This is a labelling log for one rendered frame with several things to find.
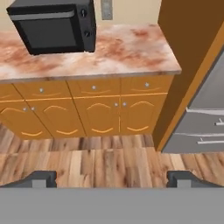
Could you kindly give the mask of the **orange wooden drawer front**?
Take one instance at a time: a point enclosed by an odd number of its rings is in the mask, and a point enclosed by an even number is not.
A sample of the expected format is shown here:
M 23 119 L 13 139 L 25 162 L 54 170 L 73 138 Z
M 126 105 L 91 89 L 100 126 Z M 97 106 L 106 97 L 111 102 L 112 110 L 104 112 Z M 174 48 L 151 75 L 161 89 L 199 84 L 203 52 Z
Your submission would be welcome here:
M 19 101 L 23 96 L 12 84 L 0 84 L 0 101 Z
M 63 80 L 19 82 L 14 86 L 26 100 L 70 97 L 67 83 Z M 43 93 L 39 92 L 40 88 L 44 89 Z
M 117 78 L 69 80 L 73 97 L 119 95 L 120 80 Z
M 121 78 L 121 93 L 123 95 L 167 93 L 173 78 L 173 75 L 146 75 Z

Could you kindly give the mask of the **grey steel fridge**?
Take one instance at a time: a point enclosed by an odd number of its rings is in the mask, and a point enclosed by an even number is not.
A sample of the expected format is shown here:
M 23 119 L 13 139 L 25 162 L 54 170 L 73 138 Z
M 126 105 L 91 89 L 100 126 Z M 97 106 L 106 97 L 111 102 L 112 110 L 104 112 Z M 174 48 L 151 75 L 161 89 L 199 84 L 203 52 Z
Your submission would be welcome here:
M 187 109 L 224 110 L 224 46 L 185 108 L 185 112 Z

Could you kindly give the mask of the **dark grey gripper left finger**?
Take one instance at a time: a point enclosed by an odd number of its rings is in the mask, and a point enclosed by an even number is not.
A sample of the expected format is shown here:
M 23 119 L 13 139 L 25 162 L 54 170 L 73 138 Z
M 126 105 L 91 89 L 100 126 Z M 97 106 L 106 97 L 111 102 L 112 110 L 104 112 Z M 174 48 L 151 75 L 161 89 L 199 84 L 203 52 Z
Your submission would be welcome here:
M 56 171 L 33 171 L 25 178 L 6 185 L 0 185 L 0 188 L 56 188 L 56 178 Z

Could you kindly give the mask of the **black microwave oven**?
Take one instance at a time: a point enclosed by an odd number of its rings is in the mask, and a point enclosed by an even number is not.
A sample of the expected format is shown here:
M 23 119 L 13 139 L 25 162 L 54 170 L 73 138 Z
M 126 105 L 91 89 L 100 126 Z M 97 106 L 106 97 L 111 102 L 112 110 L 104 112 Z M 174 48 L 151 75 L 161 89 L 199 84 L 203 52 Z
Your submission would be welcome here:
M 31 55 L 95 51 L 94 0 L 15 0 L 6 10 L 8 15 L 74 11 L 68 18 L 11 20 Z

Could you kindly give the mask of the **brown fridge housing panel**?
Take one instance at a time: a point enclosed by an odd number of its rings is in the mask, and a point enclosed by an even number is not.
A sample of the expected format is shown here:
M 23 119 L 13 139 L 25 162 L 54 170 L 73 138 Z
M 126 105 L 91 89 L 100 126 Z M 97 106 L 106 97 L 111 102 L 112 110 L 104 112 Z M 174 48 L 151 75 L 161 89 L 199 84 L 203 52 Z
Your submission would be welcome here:
M 158 24 L 182 68 L 152 133 L 161 151 L 224 46 L 224 0 L 162 0 Z

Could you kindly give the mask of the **grey wall socket plate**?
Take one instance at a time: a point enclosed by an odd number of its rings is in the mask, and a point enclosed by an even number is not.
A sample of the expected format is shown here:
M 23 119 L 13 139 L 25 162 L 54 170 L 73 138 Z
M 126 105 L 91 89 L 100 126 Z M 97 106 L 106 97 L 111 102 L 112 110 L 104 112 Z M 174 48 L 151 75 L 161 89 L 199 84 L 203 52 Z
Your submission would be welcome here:
M 103 20 L 113 19 L 113 1 L 101 0 L 101 18 Z

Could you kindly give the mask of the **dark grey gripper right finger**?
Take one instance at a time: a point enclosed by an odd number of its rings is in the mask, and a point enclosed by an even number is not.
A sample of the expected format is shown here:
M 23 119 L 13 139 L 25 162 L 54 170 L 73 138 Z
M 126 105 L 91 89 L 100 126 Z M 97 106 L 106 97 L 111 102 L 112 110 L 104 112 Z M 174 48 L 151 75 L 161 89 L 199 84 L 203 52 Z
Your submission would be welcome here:
M 174 188 L 205 188 L 205 187 L 220 187 L 215 183 L 200 179 L 192 174 L 190 171 L 168 171 L 167 187 Z

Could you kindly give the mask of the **grey fridge drawer front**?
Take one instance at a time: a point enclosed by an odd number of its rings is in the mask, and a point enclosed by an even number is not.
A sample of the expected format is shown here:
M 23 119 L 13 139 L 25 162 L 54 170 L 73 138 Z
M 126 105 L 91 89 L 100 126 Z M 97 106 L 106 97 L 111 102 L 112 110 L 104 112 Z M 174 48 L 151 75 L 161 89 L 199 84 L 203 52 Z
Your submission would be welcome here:
M 224 134 L 224 126 L 214 125 L 219 119 L 224 122 L 224 110 L 188 108 L 174 132 L 185 134 Z
M 172 134 L 162 149 L 163 153 L 204 153 L 224 151 L 224 143 L 220 144 L 197 144 L 198 141 L 224 140 L 224 134 Z

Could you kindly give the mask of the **orange wooden cupboard door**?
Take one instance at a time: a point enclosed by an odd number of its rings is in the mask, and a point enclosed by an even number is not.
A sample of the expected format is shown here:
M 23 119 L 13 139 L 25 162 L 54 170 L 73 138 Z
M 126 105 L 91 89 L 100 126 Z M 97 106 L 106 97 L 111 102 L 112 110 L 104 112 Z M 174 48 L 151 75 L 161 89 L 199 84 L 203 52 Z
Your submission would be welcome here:
M 88 137 L 114 136 L 119 133 L 119 100 L 119 96 L 74 99 Z
M 28 108 L 27 112 L 23 111 L 24 107 Z M 25 101 L 1 101 L 0 121 L 21 139 L 39 140 L 52 137 Z
M 121 133 L 151 134 L 167 94 L 123 95 L 121 97 Z
M 84 137 L 74 102 L 71 98 L 28 101 L 40 121 L 55 138 Z

